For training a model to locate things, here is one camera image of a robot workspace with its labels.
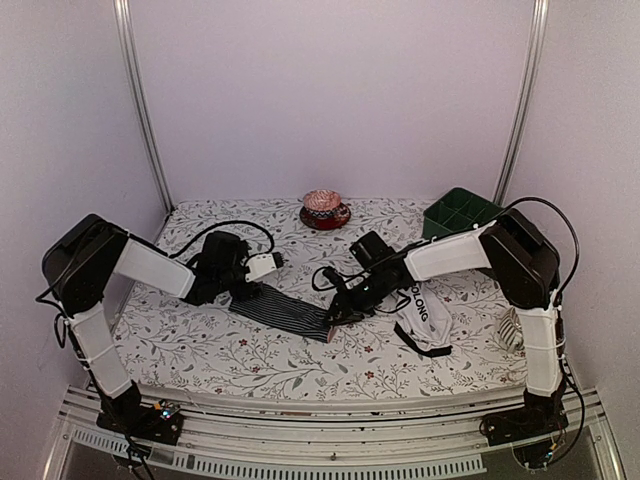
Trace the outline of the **navy striped underwear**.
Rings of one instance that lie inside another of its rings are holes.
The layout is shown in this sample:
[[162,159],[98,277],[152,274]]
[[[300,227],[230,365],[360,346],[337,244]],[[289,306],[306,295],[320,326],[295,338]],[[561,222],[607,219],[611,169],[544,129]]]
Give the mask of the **navy striped underwear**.
[[326,310],[289,297],[267,284],[259,284],[256,295],[234,298],[229,311],[262,325],[322,343],[329,343],[334,334],[326,320]]

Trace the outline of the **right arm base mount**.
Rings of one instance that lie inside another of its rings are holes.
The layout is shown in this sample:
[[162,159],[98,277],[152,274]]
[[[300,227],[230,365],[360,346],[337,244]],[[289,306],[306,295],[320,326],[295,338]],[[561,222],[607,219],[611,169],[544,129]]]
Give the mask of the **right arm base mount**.
[[568,426],[562,403],[563,389],[551,396],[540,396],[525,389],[521,407],[484,415],[479,432],[490,446],[518,442],[559,432]]

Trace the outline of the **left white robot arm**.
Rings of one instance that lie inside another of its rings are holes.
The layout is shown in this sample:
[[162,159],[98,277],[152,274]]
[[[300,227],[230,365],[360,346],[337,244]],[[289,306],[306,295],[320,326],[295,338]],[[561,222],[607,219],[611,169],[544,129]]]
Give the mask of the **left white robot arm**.
[[274,250],[258,253],[230,232],[234,221],[204,228],[166,250],[94,212],[81,217],[44,253],[45,289],[35,301],[51,307],[67,329],[79,363],[98,391],[114,400],[111,419],[128,434],[148,426],[148,412],[129,396],[139,392],[113,338],[107,298],[126,282],[141,284],[192,307],[223,295],[252,298],[278,267]]

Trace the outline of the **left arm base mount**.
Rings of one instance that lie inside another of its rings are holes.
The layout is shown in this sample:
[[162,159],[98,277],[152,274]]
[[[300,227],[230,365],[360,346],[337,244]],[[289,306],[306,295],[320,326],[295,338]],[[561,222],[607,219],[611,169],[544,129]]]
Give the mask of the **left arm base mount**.
[[153,406],[145,406],[135,382],[116,397],[106,395],[100,387],[97,392],[101,401],[101,412],[96,421],[98,427],[136,439],[177,445],[184,416],[175,404],[161,400]]

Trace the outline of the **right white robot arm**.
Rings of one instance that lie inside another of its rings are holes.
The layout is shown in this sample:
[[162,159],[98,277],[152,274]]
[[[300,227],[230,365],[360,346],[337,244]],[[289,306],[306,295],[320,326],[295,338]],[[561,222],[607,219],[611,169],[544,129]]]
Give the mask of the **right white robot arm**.
[[526,391],[539,397],[518,412],[517,427],[524,435],[537,436],[554,422],[556,409],[547,398],[563,388],[561,303],[568,283],[560,278],[557,249],[514,204],[484,225],[399,251],[369,232],[352,245],[351,253],[362,267],[356,286],[349,287],[331,267],[322,270],[336,291],[325,318],[330,326],[373,314],[400,288],[464,270],[491,270],[523,328]]

